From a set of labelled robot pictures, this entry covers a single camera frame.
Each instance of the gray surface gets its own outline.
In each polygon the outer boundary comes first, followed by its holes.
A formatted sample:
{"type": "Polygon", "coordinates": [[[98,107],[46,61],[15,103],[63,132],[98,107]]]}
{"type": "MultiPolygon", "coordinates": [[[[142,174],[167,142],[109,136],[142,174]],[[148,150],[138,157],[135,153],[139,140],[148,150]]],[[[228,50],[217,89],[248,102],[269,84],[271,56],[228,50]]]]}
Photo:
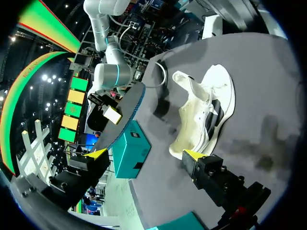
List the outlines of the gray surface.
{"type": "Polygon", "coordinates": [[[172,80],[180,70],[200,82],[213,64],[222,64],[232,76],[236,107],[226,121],[215,154],[227,167],[243,175],[246,186],[255,181],[272,190],[258,212],[262,220],[284,192],[290,162],[301,126],[298,114],[300,73],[287,40],[266,34],[228,34],[198,41],[154,57],[143,82],[158,84],[161,71],[154,60],[162,58],[168,68],[167,90],[146,89],[135,116],[152,144],[137,179],[130,181],[137,208],[146,228],[194,211],[212,228],[223,214],[203,190],[197,190],[180,161],[170,155],[169,145],[178,134],[178,109],[188,94],[172,80]],[[158,98],[160,113],[154,115],[158,98]]]}

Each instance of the teal box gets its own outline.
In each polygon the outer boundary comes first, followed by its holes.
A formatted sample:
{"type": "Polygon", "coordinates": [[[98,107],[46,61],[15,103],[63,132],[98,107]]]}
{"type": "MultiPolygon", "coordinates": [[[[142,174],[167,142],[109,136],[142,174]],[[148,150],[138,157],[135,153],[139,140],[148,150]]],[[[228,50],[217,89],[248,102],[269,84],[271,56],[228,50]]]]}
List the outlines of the teal box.
{"type": "Polygon", "coordinates": [[[204,230],[203,226],[197,220],[193,212],[175,219],[167,224],[160,225],[148,230],[204,230]]]}
{"type": "Polygon", "coordinates": [[[112,147],[115,177],[136,178],[150,148],[140,125],[132,120],[112,147]]]}

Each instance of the white sneaker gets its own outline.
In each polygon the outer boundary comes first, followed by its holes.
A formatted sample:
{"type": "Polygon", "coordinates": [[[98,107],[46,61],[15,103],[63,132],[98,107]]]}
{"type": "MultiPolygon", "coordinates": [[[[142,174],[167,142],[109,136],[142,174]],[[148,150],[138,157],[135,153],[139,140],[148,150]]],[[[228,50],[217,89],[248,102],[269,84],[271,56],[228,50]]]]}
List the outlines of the white sneaker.
{"type": "Polygon", "coordinates": [[[188,100],[179,109],[181,129],[169,152],[182,159],[184,149],[210,155],[223,123],[235,109],[235,91],[227,70],[211,66],[201,84],[177,71],[173,80],[188,91],[188,100]]]}

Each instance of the spotlight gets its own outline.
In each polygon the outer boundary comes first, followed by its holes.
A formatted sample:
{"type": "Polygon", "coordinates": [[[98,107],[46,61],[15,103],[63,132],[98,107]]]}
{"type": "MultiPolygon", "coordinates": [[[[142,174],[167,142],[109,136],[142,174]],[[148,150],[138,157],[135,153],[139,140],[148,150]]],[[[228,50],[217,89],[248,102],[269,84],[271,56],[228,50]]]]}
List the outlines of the spotlight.
{"type": "Polygon", "coordinates": [[[48,79],[48,76],[47,76],[46,74],[44,74],[44,75],[42,76],[42,79],[43,79],[43,81],[46,81],[46,80],[48,79]]]}

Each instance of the screw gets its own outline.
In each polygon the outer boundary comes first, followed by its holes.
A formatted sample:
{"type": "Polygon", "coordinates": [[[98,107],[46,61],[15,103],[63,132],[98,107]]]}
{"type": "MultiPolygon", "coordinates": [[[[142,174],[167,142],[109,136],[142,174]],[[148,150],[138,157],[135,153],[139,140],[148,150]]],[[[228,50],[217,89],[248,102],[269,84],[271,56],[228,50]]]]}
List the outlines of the screw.
{"type": "Polygon", "coordinates": [[[36,188],[34,188],[34,187],[29,188],[29,192],[32,192],[32,193],[35,192],[35,190],[36,190],[36,188]]]}
{"type": "Polygon", "coordinates": [[[54,176],[50,176],[50,177],[49,177],[49,182],[52,183],[53,181],[55,181],[54,176]]]}
{"type": "Polygon", "coordinates": [[[21,193],[21,196],[22,196],[23,198],[26,198],[26,197],[28,196],[28,193],[27,193],[26,191],[24,191],[23,193],[21,193]]]}
{"type": "Polygon", "coordinates": [[[228,185],[228,183],[225,183],[224,184],[224,191],[227,192],[228,189],[229,189],[229,185],[228,185]]]}
{"type": "Polygon", "coordinates": [[[209,176],[213,176],[214,173],[215,173],[215,170],[214,170],[214,169],[210,170],[210,171],[209,171],[209,176]]]}
{"type": "Polygon", "coordinates": [[[67,187],[67,183],[65,183],[65,182],[63,182],[63,183],[61,183],[61,188],[66,188],[67,187]]]}
{"type": "Polygon", "coordinates": [[[221,167],[221,172],[225,172],[227,170],[227,167],[225,166],[225,165],[223,165],[222,167],[221,167]]]}

